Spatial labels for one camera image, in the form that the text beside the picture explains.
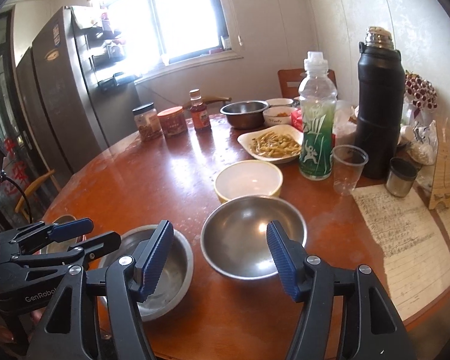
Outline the person left hand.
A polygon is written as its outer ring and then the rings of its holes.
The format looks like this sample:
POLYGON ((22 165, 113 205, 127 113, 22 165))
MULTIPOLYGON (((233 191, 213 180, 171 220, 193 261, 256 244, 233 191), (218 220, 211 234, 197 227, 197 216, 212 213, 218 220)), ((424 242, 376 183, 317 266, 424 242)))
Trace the person left hand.
MULTIPOLYGON (((31 338, 33 335, 33 331, 35 330, 35 327, 40 322, 42 316, 44 313, 44 309, 38 309, 34 310, 30 313, 29 317, 27 318, 31 322, 31 327, 26 328, 26 333, 28 334, 28 337, 31 338)), ((15 336, 12 334, 11 330, 6 327, 5 321, 0 316, 0 343, 1 344, 12 344, 15 343, 15 336)))

